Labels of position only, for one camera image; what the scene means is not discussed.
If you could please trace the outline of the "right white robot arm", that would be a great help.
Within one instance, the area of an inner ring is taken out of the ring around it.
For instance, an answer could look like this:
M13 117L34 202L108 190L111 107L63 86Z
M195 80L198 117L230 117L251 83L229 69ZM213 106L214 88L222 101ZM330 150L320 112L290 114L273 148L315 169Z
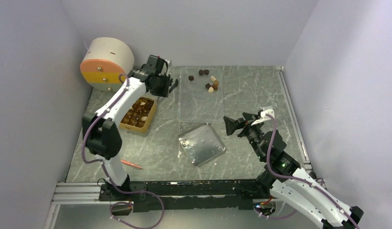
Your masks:
M318 183L291 155L277 130L272 111L243 113L242 118L224 116L226 134L237 130L246 137L265 170L256 178L256 192L272 196L293 207L320 229L357 229L363 210L350 207Z

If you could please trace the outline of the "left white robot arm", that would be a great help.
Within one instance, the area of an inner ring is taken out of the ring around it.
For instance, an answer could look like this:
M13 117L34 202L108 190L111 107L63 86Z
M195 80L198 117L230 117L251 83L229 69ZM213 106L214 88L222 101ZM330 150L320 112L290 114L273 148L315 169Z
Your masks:
M171 60L150 55L141 68L119 74L122 86L115 95L95 113L86 113L82 117L82 159L86 164L100 163L106 184L112 187L111 194L117 200L125 200L133 193L130 177L119 157L123 144L120 122L145 93L169 96L177 86L169 73L171 66Z

